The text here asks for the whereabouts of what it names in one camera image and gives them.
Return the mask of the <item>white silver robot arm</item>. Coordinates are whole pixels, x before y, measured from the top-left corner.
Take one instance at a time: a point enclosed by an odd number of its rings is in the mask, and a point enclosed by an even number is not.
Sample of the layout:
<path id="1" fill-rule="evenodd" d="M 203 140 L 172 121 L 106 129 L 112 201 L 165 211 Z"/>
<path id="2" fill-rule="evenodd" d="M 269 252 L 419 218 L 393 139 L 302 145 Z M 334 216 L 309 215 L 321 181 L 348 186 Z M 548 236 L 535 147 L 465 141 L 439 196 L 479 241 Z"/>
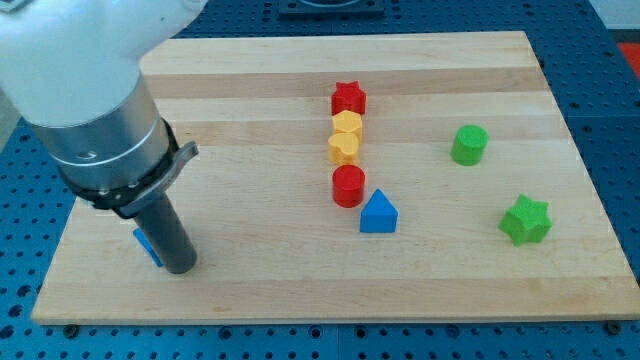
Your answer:
<path id="1" fill-rule="evenodd" d="M 135 221 L 165 269 L 196 251 L 167 190 L 198 152 L 179 144 L 142 57 L 187 27 L 204 0 L 34 0 L 1 5 L 1 87 L 92 207 Z"/>

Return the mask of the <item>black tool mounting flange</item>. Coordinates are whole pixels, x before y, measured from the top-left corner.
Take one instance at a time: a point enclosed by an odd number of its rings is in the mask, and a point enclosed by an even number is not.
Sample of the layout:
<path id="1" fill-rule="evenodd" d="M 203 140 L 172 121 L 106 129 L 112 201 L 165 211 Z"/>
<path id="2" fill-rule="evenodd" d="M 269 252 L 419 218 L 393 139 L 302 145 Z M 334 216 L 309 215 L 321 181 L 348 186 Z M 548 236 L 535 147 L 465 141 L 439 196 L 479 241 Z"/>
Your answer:
<path id="1" fill-rule="evenodd" d="M 91 207 L 112 210 L 121 218 L 130 219 L 163 199 L 198 153 L 193 141 L 179 146 L 171 126 L 159 119 L 151 134 L 131 151 L 95 163 L 61 162 L 59 170 L 67 186 Z"/>

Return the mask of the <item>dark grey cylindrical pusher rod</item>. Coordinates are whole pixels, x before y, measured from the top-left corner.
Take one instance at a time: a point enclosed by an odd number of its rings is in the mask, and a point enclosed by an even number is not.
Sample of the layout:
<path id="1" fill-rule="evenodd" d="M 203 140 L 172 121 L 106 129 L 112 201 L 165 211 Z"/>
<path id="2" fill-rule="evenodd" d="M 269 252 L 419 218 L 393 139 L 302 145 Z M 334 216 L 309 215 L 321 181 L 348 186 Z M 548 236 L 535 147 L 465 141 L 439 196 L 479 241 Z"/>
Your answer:
<path id="1" fill-rule="evenodd" d="M 139 211 L 134 221 L 169 273 L 183 274 L 195 266 L 196 251 L 166 194 Z"/>

